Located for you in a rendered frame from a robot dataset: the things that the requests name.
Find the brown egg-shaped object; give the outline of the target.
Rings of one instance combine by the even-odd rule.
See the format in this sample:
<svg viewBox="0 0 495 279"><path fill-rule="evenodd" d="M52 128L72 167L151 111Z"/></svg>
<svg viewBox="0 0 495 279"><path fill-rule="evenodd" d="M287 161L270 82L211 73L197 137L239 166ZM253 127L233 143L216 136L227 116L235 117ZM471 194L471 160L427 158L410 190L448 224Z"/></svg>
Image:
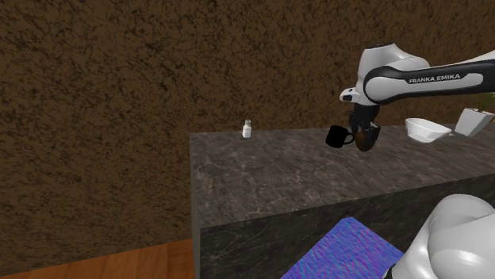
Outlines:
<svg viewBox="0 0 495 279"><path fill-rule="evenodd" d="M356 147L360 151L366 152L373 148L377 140L377 136L375 131L362 130L354 134L354 139Z"/></svg>

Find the black mug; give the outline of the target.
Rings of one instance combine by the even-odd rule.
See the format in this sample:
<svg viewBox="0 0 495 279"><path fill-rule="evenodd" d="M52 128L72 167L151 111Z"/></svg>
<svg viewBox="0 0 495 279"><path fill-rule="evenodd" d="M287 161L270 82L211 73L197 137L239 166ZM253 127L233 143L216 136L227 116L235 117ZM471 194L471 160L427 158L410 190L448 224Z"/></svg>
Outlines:
<svg viewBox="0 0 495 279"><path fill-rule="evenodd" d="M347 128L339 125L332 125L328 130L328 134L325 139L325 143L334 148L341 148L344 145L353 143L354 141L355 137L352 133L349 132Z"/></svg>

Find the white bowl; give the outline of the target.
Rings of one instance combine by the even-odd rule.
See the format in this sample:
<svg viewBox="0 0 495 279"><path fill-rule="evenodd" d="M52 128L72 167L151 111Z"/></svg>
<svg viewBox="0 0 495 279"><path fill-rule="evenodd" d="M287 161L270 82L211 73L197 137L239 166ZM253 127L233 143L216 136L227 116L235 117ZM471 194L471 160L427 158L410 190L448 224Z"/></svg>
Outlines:
<svg viewBox="0 0 495 279"><path fill-rule="evenodd" d="M405 120L408 137L421 143L431 143L451 133L451 129L423 118Z"/></svg>

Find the white square plant pot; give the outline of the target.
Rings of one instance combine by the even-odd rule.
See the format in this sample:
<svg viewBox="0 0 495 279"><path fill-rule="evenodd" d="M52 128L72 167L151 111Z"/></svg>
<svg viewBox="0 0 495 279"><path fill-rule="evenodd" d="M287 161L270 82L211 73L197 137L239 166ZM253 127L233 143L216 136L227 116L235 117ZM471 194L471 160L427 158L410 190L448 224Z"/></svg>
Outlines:
<svg viewBox="0 0 495 279"><path fill-rule="evenodd" d="M476 136L494 117L495 113L465 108L455 126L455 132L463 136Z"/></svg>

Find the blue patterned robot stand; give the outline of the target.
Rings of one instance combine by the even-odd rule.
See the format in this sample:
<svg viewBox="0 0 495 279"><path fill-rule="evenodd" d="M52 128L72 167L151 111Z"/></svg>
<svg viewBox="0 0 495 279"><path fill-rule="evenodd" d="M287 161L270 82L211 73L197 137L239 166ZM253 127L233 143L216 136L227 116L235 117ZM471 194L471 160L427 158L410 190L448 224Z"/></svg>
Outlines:
<svg viewBox="0 0 495 279"><path fill-rule="evenodd" d="M347 217L280 279L382 279L402 255L357 219Z"/></svg>

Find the dark marble counter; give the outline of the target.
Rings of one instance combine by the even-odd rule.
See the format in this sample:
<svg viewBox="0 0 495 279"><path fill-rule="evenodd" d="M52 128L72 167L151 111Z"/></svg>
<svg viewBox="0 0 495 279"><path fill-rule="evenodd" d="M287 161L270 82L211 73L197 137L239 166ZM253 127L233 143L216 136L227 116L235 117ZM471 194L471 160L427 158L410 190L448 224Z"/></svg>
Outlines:
<svg viewBox="0 0 495 279"><path fill-rule="evenodd" d="M327 133L190 135L197 279L279 279L348 216L406 250L447 195L495 207L495 123L432 143L385 126L368 152L329 147Z"/></svg>

